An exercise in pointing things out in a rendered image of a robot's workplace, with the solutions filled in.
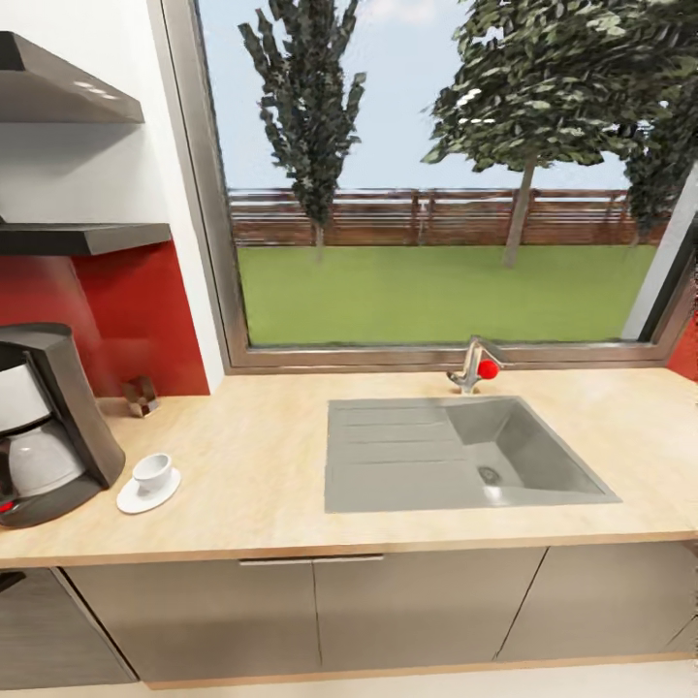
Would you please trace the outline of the saucer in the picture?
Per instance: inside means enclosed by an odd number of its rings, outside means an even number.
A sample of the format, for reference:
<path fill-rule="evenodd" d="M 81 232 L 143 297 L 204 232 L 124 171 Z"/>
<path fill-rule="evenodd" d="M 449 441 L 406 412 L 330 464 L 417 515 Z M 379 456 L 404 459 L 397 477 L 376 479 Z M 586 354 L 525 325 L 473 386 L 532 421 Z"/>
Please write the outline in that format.
<path fill-rule="evenodd" d="M 160 503 L 166 501 L 168 497 L 171 497 L 175 490 L 177 490 L 179 482 L 179 472 L 177 472 L 175 468 L 173 469 L 173 475 L 168 485 L 156 491 L 144 489 L 134 478 L 131 478 L 131 481 L 127 482 L 125 487 L 119 492 L 117 496 L 117 505 L 119 505 L 119 509 L 125 511 L 125 513 L 148 511 L 148 509 L 160 505 Z"/>

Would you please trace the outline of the coffee cup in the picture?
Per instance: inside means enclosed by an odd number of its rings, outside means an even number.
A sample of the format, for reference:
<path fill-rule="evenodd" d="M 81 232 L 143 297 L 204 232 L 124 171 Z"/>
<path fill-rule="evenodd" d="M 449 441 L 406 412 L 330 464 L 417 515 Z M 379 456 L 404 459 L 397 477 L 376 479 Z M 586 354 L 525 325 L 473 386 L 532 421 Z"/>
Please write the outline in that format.
<path fill-rule="evenodd" d="M 144 489 L 156 491 L 168 485 L 173 469 L 172 458 L 169 455 L 150 455 L 135 466 L 133 478 Z"/>

